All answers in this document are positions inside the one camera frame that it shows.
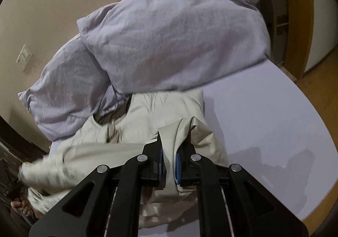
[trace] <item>wooden floor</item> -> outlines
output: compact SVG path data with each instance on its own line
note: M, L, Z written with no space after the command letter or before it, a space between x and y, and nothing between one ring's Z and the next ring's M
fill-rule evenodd
M296 85L315 107L338 148L338 47Z
M338 47L296 85L323 119L338 150ZM318 208L303 221L310 233L324 221L337 198L338 182Z

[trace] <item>wall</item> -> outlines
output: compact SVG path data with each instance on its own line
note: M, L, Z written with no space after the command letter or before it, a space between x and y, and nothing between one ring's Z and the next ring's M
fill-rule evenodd
M313 36L305 71L311 69L338 44L338 4L335 0L313 2Z
M118 0L3 0L0 5L0 116L19 134L47 150L49 142L17 93L39 78L56 51L78 33L76 20ZM21 72L23 44L33 57Z

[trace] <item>beige wall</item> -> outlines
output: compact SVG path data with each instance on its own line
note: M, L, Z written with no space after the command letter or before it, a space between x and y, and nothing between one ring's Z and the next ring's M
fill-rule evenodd
M3 0L0 4L0 116L41 148L48 141L18 100L56 51L78 33L76 20L117 0ZM26 44L33 53L24 72L16 64Z

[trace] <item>wrinkled fabric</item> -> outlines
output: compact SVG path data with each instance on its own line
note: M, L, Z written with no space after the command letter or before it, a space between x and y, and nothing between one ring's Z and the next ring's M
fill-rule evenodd
M21 181L35 190L43 189L51 194L42 196L30 192L28 199L34 208L45 214L97 166L123 165L141 154L145 144L156 141L158 133L163 145L166 185L142 193L140 227L175 220L197 202L196 192L178 186L175 179L176 152L190 130L197 153L215 164L229 165L224 147L206 126L203 94L199 89L133 95L125 116L99 128L89 119L75 138L63 141L53 155L22 165ZM97 143L93 133L113 135L114 142Z
M270 54L259 0L121 0L77 25L121 94L186 90Z
M124 102L78 34L54 55L40 79L18 94L51 141L76 133L92 114L103 115Z

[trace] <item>finger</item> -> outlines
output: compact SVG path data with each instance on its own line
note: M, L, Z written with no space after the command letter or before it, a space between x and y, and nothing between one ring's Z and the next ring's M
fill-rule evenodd
M30 210L30 207L25 207L22 212L23 214L27 215L29 210Z
M20 214L19 211L18 211L18 208L14 205L14 202L11 202L11 207L12 207L12 209L14 209L14 211L15 211L17 214Z
M29 205L29 202L27 200L24 200L21 202L21 207L26 208Z
M32 210L33 210L35 217L37 219L41 219L43 217L43 214L41 212L39 212L39 211L37 211L36 209L33 209L33 208L32 208Z
M18 208L21 206L21 202L13 201L11 202L11 207L12 208Z
M28 211L28 213L27 213L27 217L33 217L33 212L32 212L32 210L31 210L31 209Z

